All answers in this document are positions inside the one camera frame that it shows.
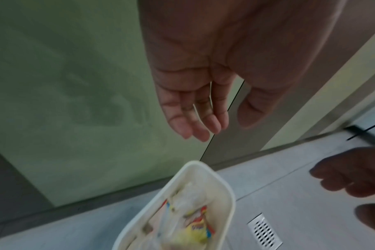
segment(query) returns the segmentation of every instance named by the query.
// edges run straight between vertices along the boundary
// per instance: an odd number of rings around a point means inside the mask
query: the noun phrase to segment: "hand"
[[[322,179],[330,191],[345,191],[354,197],[375,194],[375,147],[346,151],[320,161],[311,175]]]
[[[226,129],[236,75],[251,86],[239,123],[247,128],[262,119],[313,61],[345,2],[139,0],[147,57],[171,128],[201,141],[209,139],[207,129]]]

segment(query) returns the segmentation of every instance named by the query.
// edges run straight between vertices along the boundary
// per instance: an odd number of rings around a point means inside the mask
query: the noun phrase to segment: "plastic bin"
[[[190,161],[163,187],[160,192],[127,224],[117,237],[112,250],[126,250],[134,237],[142,234],[145,223],[156,213],[165,199],[171,197],[188,182],[206,189],[212,200],[208,205],[210,225],[215,235],[205,250],[220,250],[234,215],[236,198],[230,186],[215,171],[200,161]]]

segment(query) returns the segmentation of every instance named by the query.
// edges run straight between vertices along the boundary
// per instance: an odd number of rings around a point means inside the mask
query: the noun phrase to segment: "floor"
[[[368,146],[359,138],[346,141],[350,136],[340,132],[218,171],[237,197],[223,250],[259,250],[247,223],[261,213],[283,241],[280,250],[375,250],[375,232],[354,216],[356,206],[375,202],[375,197],[330,193],[308,174],[326,156]],[[0,227],[0,250],[111,249],[126,223],[156,192],[6,237],[2,235],[12,229]]]

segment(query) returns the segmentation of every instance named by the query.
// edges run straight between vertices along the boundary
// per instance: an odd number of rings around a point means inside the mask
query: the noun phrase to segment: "green wall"
[[[167,126],[135,1],[0,0],[0,153],[54,205],[170,176],[207,145]]]

